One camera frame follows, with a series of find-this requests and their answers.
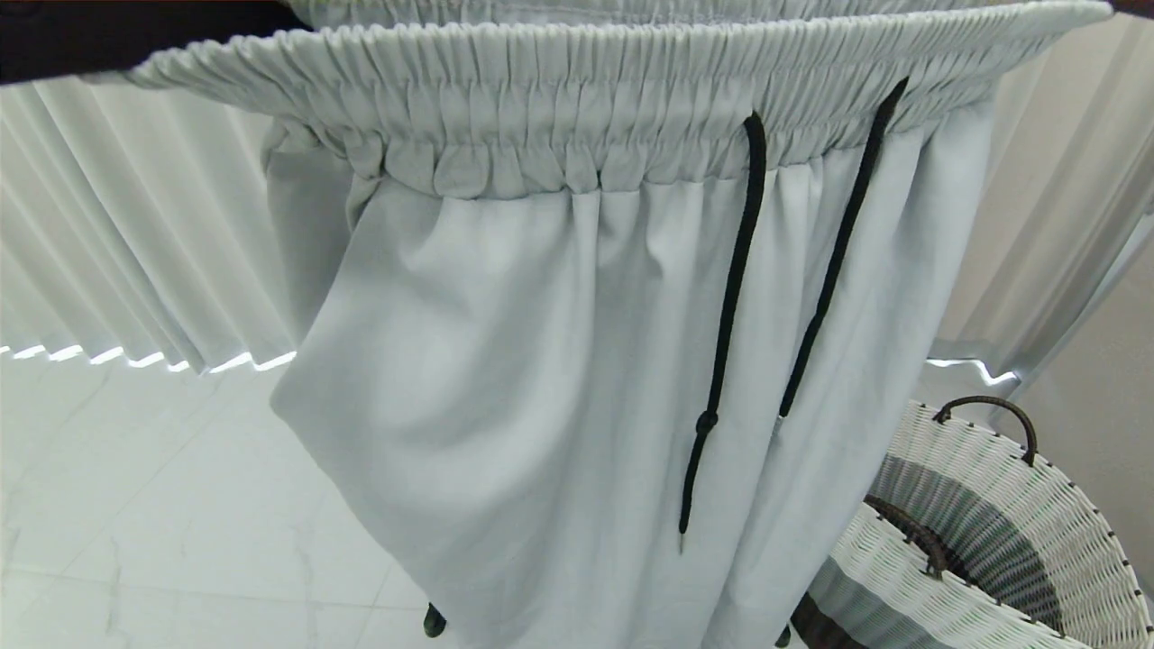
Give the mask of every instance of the brown handle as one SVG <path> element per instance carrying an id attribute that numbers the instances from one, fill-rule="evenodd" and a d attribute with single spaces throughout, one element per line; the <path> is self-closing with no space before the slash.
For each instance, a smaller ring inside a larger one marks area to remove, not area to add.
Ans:
<path id="1" fill-rule="evenodd" d="M 945 549 L 942 547 L 942 543 L 934 536 L 934 532 L 926 529 L 902 509 L 876 495 L 867 495 L 865 505 L 876 509 L 883 519 L 901 530 L 906 535 L 906 540 L 913 540 L 917 547 L 922 549 L 922 552 L 926 552 L 928 558 L 926 574 L 941 581 L 942 573 L 949 569 L 950 565 L 946 562 Z"/>
<path id="2" fill-rule="evenodd" d="M 1005 408 L 1010 412 L 1013 412 L 1014 417 L 1021 422 L 1021 427 L 1026 430 L 1026 455 L 1021 456 L 1021 461 L 1031 467 L 1034 465 L 1034 456 L 1037 455 L 1037 433 L 1034 432 L 1034 423 L 1029 420 L 1026 416 L 1026 411 L 1018 408 L 1017 404 L 1011 403 L 1004 398 L 998 398 L 996 396 L 964 396 L 961 398 L 956 398 L 950 403 L 942 406 L 938 413 L 934 416 L 934 420 L 938 424 L 945 424 L 950 420 L 950 411 L 959 405 L 966 405 L 967 403 L 988 403 L 990 405 L 998 405 Z"/>

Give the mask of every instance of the drawstring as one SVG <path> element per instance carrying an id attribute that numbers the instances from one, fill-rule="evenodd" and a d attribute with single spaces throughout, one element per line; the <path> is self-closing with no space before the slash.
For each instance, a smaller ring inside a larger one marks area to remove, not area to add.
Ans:
<path id="1" fill-rule="evenodd" d="M 805 373 L 809 356 L 814 351 L 814 344 L 817 342 L 817 334 L 820 331 L 822 322 L 825 320 L 830 311 L 830 304 L 833 301 L 833 289 L 838 283 L 838 275 L 841 273 L 841 264 L 849 247 L 849 236 L 853 233 L 857 214 L 861 211 L 862 202 L 865 200 L 865 191 L 869 188 L 874 166 L 877 164 L 882 151 L 882 140 L 885 135 L 885 128 L 893 118 L 898 102 L 906 91 L 908 83 L 908 77 L 898 82 L 874 115 L 874 124 L 870 126 L 869 136 L 865 140 L 865 149 L 862 152 L 861 165 L 857 167 L 857 177 L 854 179 L 849 202 L 846 204 L 846 211 L 841 217 L 841 225 L 838 229 L 838 237 L 833 244 L 833 255 L 825 269 L 825 279 L 822 283 L 822 292 L 818 296 L 817 309 L 809 322 L 809 327 L 805 328 L 805 335 L 802 337 L 797 359 L 794 361 L 793 370 L 789 373 L 789 381 L 786 385 L 786 391 L 778 409 L 774 434 L 789 415 L 789 409 L 793 408 L 794 400 L 797 396 L 797 389 L 801 387 L 802 375 Z M 710 383 L 710 400 L 705 411 L 697 418 L 697 437 L 694 440 L 694 449 L 689 455 L 689 467 L 685 469 L 685 483 L 681 492 L 681 519 L 677 523 L 677 530 L 681 532 L 677 545 L 679 552 L 684 551 L 685 530 L 689 529 L 689 513 L 694 506 L 694 483 L 697 480 L 697 468 L 702 461 L 705 440 L 718 424 L 721 383 L 725 380 L 725 366 L 729 356 L 729 338 L 733 336 L 733 320 L 737 311 L 737 296 L 741 293 L 741 282 L 745 273 L 745 262 L 749 260 L 749 247 L 754 239 L 754 229 L 757 226 L 757 216 L 762 211 L 762 195 L 765 192 L 765 127 L 762 124 L 762 118 L 756 112 L 749 115 L 742 126 L 745 127 L 745 136 L 749 140 L 749 184 L 745 187 L 745 208 L 741 215 L 737 241 L 734 244 L 733 261 L 729 263 L 729 276 L 726 279 L 725 299 L 721 303 L 721 326 L 718 331 L 717 351 L 713 357 L 713 379 Z"/>

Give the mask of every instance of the white wicker basket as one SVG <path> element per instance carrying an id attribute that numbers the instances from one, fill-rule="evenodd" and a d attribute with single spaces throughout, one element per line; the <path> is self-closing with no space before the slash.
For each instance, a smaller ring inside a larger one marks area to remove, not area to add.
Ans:
<path id="1" fill-rule="evenodd" d="M 974 402 L 1013 411 L 1028 447 L 951 419 L 954 406 Z M 794 616 L 811 647 L 1154 648 L 1117 537 L 1086 494 L 1037 456 L 1033 425 L 1017 406 L 969 397 L 935 415 L 911 404 L 870 491 L 941 542 L 949 572 L 927 577 L 924 553 L 860 512 Z"/>

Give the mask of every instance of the basket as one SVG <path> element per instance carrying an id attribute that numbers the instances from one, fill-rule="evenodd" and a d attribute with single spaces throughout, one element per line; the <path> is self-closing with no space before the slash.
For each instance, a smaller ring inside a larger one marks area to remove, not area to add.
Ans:
<path id="1" fill-rule="evenodd" d="M 1009 409 L 1027 446 L 952 419 L 966 403 Z M 1016 405 L 967 397 L 935 413 L 911 404 L 870 493 L 922 525 L 945 572 L 928 577 L 921 547 L 860 510 L 794 613 L 812 649 L 1154 647 L 1117 537 L 1037 455 L 1033 424 Z"/>

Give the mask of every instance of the white marble floor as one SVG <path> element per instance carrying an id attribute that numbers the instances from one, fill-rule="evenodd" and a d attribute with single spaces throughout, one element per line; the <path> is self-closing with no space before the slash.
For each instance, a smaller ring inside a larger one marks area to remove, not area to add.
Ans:
<path id="1" fill-rule="evenodd" d="M 269 412 L 278 375 L 0 359 L 0 647 L 452 649 Z"/>

